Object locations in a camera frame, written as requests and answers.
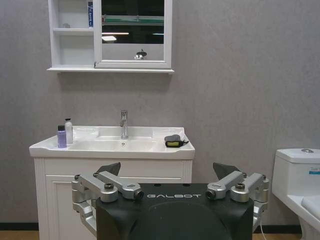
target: open shelf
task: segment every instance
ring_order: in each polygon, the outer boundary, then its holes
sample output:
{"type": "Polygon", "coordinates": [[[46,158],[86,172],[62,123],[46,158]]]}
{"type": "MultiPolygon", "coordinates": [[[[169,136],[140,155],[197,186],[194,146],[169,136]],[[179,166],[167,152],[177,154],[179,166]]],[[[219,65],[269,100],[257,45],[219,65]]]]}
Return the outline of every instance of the open shelf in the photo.
{"type": "Polygon", "coordinates": [[[62,28],[69,24],[72,29],[89,28],[87,0],[49,0],[51,27],[62,28]]]}
{"type": "Polygon", "coordinates": [[[93,36],[93,28],[53,28],[55,34],[61,36],[93,36]]]}
{"type": "Polygon", "coordinates": [[[83,35],[59,35],[52,37],[52,66],[93,66],[94,37],[83,35]]]}

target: black and yellow sponge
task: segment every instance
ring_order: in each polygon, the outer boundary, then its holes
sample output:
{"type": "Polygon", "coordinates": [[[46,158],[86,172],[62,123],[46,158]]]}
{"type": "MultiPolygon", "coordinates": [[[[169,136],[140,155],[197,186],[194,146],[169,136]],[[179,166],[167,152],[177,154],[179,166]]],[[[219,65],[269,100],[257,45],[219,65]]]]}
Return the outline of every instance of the black and yellow sponge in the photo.
{"type": "Polygon", "coordinates": [[[166,136],[164,138],[164,141],[167,148],[180,148],[183,145],[189,143],[189,141],[181,141],[181,138],[178,134],[166,136]]]}

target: chrome faucet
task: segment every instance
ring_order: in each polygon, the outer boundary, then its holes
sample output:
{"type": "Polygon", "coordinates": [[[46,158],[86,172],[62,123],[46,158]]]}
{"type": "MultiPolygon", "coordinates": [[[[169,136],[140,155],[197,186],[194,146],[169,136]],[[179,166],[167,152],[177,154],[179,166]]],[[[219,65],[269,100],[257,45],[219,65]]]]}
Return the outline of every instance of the chrome faucet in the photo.
{"type": "Polygon", "coordinates": [[[121,111],[121,139],[128,139],[128,111],[122,110],[121,111]]]}

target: toilet tank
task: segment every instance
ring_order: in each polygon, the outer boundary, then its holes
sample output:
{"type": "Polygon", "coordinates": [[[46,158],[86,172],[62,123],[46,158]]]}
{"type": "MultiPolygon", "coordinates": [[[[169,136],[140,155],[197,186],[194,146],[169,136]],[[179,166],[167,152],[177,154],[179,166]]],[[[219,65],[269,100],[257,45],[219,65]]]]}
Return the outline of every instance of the toilet tank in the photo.
{"type": "Polygon", "coordinates": [[[272,192],[276,196],[320,195],[320,150],[301,148],[277,150],[272,192]]]}

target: white cabinet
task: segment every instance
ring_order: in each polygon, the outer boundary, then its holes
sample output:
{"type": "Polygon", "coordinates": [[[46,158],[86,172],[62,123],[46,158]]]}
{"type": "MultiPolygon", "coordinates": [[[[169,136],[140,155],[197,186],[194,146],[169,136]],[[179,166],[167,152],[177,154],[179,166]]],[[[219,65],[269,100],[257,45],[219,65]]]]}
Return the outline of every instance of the white cabinet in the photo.
{"type": "Polygon", "coordinates": [[[48,0],[48,70],[172,74],[172,6],[172,0],[48,0]],[[143,60],[136,58],[141,51],[143,60]]]}
{"type": "Polygon", "coordinates": [[[72,208],[74,175],[121,162],[119,176],[138,183],[190,183],[192,160],[35,158],[40,240],[94,240],[72,208]]]}

